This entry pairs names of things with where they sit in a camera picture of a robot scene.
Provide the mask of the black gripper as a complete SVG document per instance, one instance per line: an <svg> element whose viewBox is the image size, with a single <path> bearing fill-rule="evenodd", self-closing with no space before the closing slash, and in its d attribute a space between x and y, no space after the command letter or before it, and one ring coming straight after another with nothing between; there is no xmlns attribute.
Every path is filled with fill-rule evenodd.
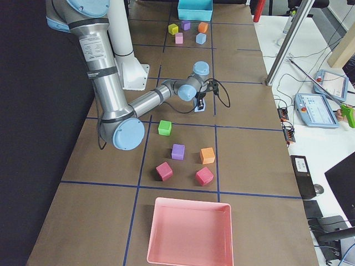
<svg viewBox="0 0 355 266"><path fill-rule="evenodd" d="M197 102L197 108L202 109L205 108L205 99L204 97L206 96L206 88L201 88L195 95Z"/></svg>

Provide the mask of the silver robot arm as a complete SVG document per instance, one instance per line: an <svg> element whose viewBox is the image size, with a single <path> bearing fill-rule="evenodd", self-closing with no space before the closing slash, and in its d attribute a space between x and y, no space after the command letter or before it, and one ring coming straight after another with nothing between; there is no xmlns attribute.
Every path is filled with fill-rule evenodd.
<svg viewBox="0 0 355 266"><path fill-rule="evenodd" d="M145 128L140 117L172 96L202 101L209 65L199 61L184 80L166 80L128 103L124 91L144 85L148 66L134 55L123 1L46 1L50 28L77 36L93 83L98 109L98 137L119 150L140 145Z"/></svg>

